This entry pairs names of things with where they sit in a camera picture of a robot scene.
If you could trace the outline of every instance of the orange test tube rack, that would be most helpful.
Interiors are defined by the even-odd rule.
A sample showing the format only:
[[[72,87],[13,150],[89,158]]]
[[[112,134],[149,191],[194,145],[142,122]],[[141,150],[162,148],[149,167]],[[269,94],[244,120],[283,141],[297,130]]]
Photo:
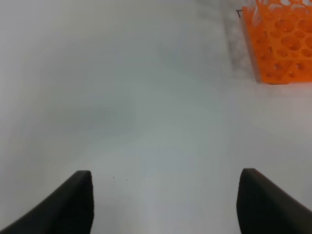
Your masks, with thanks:
[[[312,81],[310,0],[251,0],[242,7],[242,23],[258,81]]]

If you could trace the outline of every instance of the white surface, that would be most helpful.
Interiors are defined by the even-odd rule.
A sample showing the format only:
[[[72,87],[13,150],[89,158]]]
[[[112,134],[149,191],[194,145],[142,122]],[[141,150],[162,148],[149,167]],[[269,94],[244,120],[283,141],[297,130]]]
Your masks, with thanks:
[[[256,84],[232,9],[1,1],[0,227],[78,169],[94,234],[238,234],[244,167],[312,208],[312,87]]]

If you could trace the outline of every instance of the rack hole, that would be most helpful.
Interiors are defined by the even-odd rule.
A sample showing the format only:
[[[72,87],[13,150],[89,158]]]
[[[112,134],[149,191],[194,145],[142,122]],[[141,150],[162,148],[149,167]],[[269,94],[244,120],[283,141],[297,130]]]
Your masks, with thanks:
[[[311,58],[312,57],[312,51],[308,50],[308,49],[303,49],[301,51],[301,53],[303,54],[303,56],[307,57],[307,58]]]
[[[312,49],[312,37],[308,37],[308,38],[306,39],[306,45],[307,45],[310,49]]]
[[[304,64],[302,64],[300,62],[296,64],[296,67],[297,67],[298,70],[304,70],[305,69]]]
[[[302,31],[295,31],[295,32],[294,32],[294,35],[295,35],[296,37],[300,38],[300,39],[302,39],[302,38],[304,38],[304,37],[306,36],[305,33],[302,32]]]
[[[280,38],[282,36],[282,33],[280,31],[275,30],[270,32],[270,35],[274,38]]]
[[[312,33],[312,22],[309,20],[303,19],[299,21],[298,27],[306,33]]]
[[[291,78],[294,78],[296,75],[295,75],[294,72],[289,72],[289,76],[290,76]]]
[[[293,30],[293,24],[289,20],[279,19],[275,22],[275,27],[285,33],[289,33]]]
[[[284,37],[281,40],[281,44],[289,50],[299,50],[301,47],[299,39],[295,37]]]
[[[285,49],[278,49],[277,54],[280,55],[281,57],[287,57],[288,53]]]

